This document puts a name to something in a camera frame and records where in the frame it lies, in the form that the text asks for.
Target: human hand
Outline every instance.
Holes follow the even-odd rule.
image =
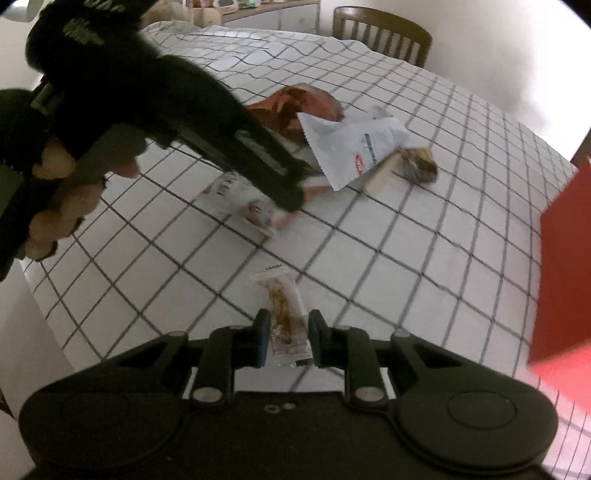
[[[125,158],[117,160],[113,172],[126,178],[139,175],[138,164],[133,156],[122,153]],[[76,168],[76,160],[66,151],[59,140],[52,138],[41,153],[41,163],[33,166],[33,176],[42,180],[64,179]],[[78,185],[66,193],[59,209],[38,212],[29,224],[29,237],[25,253],[32,260],[43,260],[52,256],[57,241],[74,233],[85,215],[92,212],[100,201],[104,185],[97,182]]]

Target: checkered tablecloth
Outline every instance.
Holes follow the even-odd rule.
[[[568,161],[482,98],[359,42],[223,27],[186,34],[168,23],[147,36],[204,66],[245,103],[309,83],[341,101],[348,121],[381,106],[412,132],[408,145],[433,150],[441,172],[427,187],[392,175],[371,198],[354,183],[310,202],[285,231],[265,238],[195,198],[219,175],[212,165],[179,145],[150,145],[140,178],[112,177],[100,208],[55,257],[24,264],[75,368],[171,330],[202,338],[249,324],[269,302],[251,276],[282,262],[307,306],[329,323],[380,339],[403,326],[538,387],[561,418],[545,464],[558,478],[591,472],[591,420],[525,369],[540,213],[573,175]],[[343,379],[337,371],[265,368],[240,371],[236,384],[333,390]]]

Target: red logo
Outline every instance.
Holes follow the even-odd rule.
[[[365,163],[363,163],[363,158],[361,155],[355,155],[355,168],[357,168],[357,173],[361,175],[365,171]]]

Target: cabinet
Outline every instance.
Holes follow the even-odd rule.
[[[316,33],[318,0],[287,0],[224,15],[224,27]]]

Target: cabinet door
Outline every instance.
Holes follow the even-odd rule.
[[[288,32],[316,33],[318,5],[302,5],[300,7],[281,10],[281,29]]]
[[[261,28],[263,30],[279,30],[279,10],[252,15],[226,22],[228,28]]]

